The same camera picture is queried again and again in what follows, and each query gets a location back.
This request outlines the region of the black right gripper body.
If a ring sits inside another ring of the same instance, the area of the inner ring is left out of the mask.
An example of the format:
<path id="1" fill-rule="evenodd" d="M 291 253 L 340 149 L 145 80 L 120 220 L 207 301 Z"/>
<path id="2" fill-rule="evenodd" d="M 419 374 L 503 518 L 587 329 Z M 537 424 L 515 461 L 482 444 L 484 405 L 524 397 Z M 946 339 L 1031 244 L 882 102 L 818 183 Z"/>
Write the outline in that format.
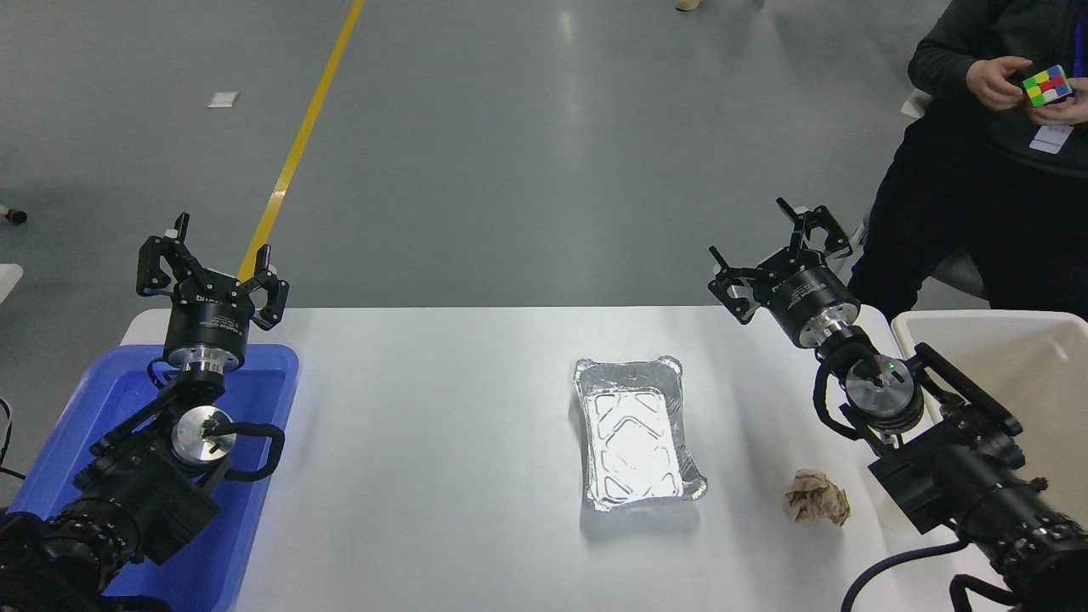
<path id="1" fill-rule="evenodd" d="M 860 299 L 827 266 L 798 268 L 765 261 L 772 280 L 764 306 L 798 348 L 818 348 L 860 317 Z"/>

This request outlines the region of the person's left hand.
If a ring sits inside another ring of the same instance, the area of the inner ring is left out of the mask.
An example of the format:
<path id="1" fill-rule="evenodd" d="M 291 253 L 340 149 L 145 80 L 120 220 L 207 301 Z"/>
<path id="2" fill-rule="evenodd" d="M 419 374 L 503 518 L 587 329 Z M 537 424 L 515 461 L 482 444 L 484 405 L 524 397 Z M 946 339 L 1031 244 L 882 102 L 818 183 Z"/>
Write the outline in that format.
<path id="1" fill-rule="evenodd" d="M 1087 77 L 1068 77 L 1068 97 L 1054 105 L 1030 107 L 1027 115 L 1041 127 L 1078 127 L 1087 122 Z"/>

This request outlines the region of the person's right hand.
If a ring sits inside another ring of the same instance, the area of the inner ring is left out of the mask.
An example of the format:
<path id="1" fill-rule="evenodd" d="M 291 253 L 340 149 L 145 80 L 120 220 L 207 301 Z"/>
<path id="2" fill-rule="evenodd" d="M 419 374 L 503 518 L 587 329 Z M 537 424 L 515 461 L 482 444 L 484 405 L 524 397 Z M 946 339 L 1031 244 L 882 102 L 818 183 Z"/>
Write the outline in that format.
<path id="1" fill-rule="evenodd" d="M 1025 93 L 1012 82 L 1012 77 L 1031 65 L 1030 59 L 1023 57 L 976 59 L 965 75 L 965 85 L 982 107 L 994 111 L 1010 110 L 1018 107 L 1025 98 Z"/>

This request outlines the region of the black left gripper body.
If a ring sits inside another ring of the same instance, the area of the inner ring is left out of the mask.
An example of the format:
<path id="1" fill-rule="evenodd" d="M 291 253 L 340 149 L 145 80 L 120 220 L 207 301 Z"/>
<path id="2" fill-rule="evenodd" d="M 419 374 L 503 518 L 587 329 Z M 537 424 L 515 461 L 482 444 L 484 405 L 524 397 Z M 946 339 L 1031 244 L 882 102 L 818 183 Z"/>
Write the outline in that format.
<path id="1" fill-rule="evenodd" d="M 236 371 L 246 360 L 254 314 L 252 299 L 233 276 L 187 276 L 175 284 L 162 357 L 176 368 L 217 358 L 225 371 Z"/>

